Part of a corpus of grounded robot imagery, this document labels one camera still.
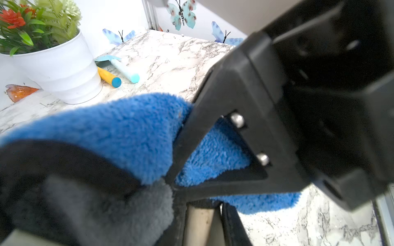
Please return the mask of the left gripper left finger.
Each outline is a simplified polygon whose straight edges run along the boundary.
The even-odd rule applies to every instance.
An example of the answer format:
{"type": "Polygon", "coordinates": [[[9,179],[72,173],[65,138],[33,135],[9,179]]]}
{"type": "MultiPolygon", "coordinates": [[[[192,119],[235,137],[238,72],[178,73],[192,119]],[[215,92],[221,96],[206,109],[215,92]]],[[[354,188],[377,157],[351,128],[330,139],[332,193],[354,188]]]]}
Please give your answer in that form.
{"type": "Polygon", "coordinates": [[[182,246],[187,217],[187,200],[181,193],[174,195],[173,201],[174,219],[171,225],[164,231],[155,246],[182,246]]]}

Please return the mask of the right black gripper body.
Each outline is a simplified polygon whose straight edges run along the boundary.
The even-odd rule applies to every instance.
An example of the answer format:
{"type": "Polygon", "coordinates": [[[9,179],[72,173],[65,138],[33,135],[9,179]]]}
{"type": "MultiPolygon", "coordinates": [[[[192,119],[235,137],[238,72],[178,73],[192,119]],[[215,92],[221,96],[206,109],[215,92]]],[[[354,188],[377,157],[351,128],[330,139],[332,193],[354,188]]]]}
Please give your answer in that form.
{"type": "Polygon", "coordinates": [[[394,180],[393,1],[301,1],[240,46],[266,44],[286,82],[271,82],[297,120],[298,157],[346,210],[394,180]]]}

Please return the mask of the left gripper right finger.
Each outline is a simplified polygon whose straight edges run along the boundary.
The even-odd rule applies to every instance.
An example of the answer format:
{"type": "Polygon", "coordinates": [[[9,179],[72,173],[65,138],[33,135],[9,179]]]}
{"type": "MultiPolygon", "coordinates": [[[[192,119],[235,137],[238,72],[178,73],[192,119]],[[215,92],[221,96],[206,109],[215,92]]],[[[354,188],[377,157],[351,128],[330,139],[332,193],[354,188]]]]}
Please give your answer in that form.
{"type": "Polygon", "coordinates": [[[252,246],[234,206],[222,204],[221,220],[226,246],[252,246]]]}

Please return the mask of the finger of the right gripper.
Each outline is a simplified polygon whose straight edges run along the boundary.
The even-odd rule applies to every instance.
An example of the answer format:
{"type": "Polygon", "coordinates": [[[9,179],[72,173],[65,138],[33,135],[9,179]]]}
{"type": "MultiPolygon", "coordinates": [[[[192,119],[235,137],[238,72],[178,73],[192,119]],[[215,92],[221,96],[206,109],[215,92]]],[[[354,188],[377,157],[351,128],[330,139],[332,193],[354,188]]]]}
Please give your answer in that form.
{"type": "Polygon", "coordinates": [[[174,184],[187,159],[220,117],[242,138],[252,162],[247,168],[224,172],[197,186],[175,186],[179,200],[299,192],[309,185],[296,154],[301,134],[284,98],[286,82],[273,42],[262,31],[253,33],[209,70],[175,140],[166,181],[174,184]]]}

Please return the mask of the blue grey rag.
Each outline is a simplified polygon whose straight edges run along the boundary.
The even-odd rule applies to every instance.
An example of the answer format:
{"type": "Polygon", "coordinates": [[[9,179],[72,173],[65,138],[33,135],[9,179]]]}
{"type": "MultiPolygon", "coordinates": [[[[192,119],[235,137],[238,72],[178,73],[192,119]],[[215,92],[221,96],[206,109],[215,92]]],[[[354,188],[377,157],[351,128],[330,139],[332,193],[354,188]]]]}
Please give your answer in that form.
{"type": "Polygon", "coordinates": [[[164,177],[192,105],[153,93],[65,111],[1,138],[1,216],[68,246],[155,246],[171,225],[164,177]]]}

